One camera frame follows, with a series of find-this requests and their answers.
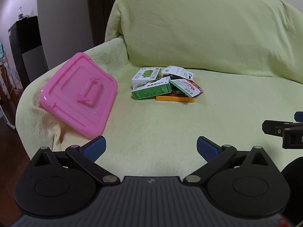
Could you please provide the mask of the orange red box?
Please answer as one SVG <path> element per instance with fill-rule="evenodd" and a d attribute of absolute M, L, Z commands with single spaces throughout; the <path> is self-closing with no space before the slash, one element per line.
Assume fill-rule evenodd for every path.
<path fill-rule="evenodd" d="M 156 96 L 156 100 L 158 100 L 158 101 L 175 101 L 175 102 L 184 102 L 184 103 L 194 103 L 195 102 L 194 98 L 190 98 L 186 95 L 174 95 L 174 94 L 158 95 L 158 96 Z"/>

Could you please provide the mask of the red white battery card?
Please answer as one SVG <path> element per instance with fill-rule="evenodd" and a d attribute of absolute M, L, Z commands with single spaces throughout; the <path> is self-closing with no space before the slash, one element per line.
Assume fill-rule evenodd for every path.
<path fill-rule="evenodd" d="M 170 79 L 169 82 L 189 98 L 195 98 L 203 93 L 197 84 L 188 79 Z"/>

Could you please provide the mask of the green white spray box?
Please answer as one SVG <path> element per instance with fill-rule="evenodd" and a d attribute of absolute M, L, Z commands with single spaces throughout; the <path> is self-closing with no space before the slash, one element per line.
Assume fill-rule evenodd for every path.
<path fill-rule="evenodd" d="M 170 94 L 172 88 L 170 86 L 170 77 L 151 80 L 136 84 L 132 90 L 133 99 L 143 100 L 158 95 Z"/>

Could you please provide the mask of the white green clover box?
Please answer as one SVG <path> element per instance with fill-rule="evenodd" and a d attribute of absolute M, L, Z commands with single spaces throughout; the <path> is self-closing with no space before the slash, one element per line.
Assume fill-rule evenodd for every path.
<path fill-rule="evenodd" d="M 159 77 L 160 68 L 141 68 L 131 79 L 132 88 L 142 82 L 155 80 Z"/>

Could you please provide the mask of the pink plastic bin lid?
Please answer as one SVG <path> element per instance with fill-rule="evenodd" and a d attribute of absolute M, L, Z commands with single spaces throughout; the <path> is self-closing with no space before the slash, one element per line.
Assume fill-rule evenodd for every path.
<path fill-rule="evenodd" d="M 40 92 L 44 109 L 87 138 L 105 129 L 118 84 L 84 53 L 69 59 Z"/>

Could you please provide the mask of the green covered sofa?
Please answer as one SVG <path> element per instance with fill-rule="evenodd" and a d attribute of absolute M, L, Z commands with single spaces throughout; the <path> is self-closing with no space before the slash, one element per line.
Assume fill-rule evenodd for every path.
<path fill-rule="evenodd" d="M 302 156 L 283 131 L 302 110 L 302 12 L 283 0 L 116 0 L 105 41 L 23 92 L 16 129 L 30 158 L 99 135 L 97 164 L 117 175 L 180 176 L 205 164 L 204 136 L 262 147 L 277 168 Z"/>

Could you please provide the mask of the white blue battery card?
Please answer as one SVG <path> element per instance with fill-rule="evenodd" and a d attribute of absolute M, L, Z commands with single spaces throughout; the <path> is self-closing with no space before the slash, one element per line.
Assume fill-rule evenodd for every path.
<path fill-rule="evenodd" d="M 182 79 L 193 80 L 194 74 L 185 68 L 178 66 L 168 66 L 161 70 L 161 76 L 174 75 Z"/>

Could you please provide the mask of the black cabinet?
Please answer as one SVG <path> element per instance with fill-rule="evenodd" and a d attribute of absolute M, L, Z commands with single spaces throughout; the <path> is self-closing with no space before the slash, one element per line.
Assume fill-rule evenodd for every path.
<path fill-rule="evenodd" d="M 46 73 L 49 68 L 45 58 L 38 17 L 16 21 L 8 30 L 11 51 L 20 82 L 24 89 Z"/>

